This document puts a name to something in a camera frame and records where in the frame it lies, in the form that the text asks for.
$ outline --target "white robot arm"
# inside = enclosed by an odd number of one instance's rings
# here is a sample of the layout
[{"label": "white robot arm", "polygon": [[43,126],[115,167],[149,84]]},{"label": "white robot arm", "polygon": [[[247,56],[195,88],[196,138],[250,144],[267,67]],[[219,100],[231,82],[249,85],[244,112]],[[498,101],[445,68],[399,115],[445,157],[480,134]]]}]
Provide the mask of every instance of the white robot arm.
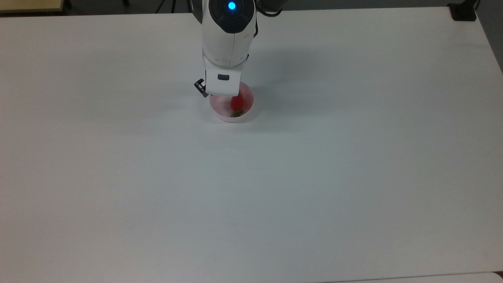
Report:
[{"label": "white robot arm", "polygon": [[195,86],[203,95],[237,96],[241,72],[257,27],[257,11],[276,16],[288,0],[191,0],[203,25],[206,80]]}]

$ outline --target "floor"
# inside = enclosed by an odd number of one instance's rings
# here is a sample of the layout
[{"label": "floor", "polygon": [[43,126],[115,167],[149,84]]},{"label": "floor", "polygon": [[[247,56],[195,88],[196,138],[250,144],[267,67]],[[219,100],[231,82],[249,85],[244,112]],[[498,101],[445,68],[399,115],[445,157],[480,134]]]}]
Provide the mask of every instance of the floor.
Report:
[{"label": "floor", "polygon": [[[71,0],[68,15],[152,14],[162,0]],[[159,13],[170,13],[173,1],[165,0]],[[393,7],[445,7],[461,0],[290,0],[285,10],[360,9]],[[175,13],[188,13],[185,0],[176,1]],[[481,0],[477,10],[493,52],[503,70],[503,0]]]}]

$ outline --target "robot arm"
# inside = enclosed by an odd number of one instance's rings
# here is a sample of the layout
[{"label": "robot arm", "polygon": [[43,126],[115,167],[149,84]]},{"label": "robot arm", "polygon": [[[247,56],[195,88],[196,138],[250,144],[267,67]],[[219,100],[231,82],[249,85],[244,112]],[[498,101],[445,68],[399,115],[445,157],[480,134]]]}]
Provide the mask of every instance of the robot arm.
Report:
[{"label": "robot arm", "polygon": [[206,81],[199,80],[196,87],[206,94],[236,96],[256,31],[257,10],[261,13],[277,12],[287,2],[202,0],[201,3],[191,0],[192,12],[203,25],[203,61],[206,69]]}]

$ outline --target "bowl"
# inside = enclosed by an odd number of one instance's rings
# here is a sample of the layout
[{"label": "bowl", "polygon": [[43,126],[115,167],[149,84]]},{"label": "bowl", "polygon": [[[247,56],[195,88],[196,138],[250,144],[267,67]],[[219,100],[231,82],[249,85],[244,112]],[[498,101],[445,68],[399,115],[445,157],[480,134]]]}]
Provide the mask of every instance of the bowl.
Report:
[{"label": "bowl", "polygon": [[243,95],[244,107],[243,107],[243,115],[239,117],[231,117],[233,111],[230,108],[230,100],[232,96],[218,96],[211,95],[210,96],[210,105],[215,114],[222,121],[227,123],[235,123],[239,122],[246,118],[248,113],[250,113],[253,108],[254,96],[252,89],[245,83],[241,82],[239,85],[239,92]]}]

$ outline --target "white bowl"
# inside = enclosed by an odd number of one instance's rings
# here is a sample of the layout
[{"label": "white bowl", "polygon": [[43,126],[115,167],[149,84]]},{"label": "white bowl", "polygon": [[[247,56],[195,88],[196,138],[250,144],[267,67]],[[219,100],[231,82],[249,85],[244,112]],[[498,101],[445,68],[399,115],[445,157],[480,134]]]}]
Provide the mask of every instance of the white bowl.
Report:
[{"label": "white bowl", "polygon": [[244,100],[244,108],[243,115],[239,117],[231,117],[233,111],[230,108],[230,100],[232,96],[218,96],[211,95],[210,96],[210,105],[211,108],[215,111],[218,118],[227,123],[235,123],[246,118],[247,114],[253,108],[254,96],[252,89],[245,83],[241,82],[239,85],[239,91],[243,95]]}]

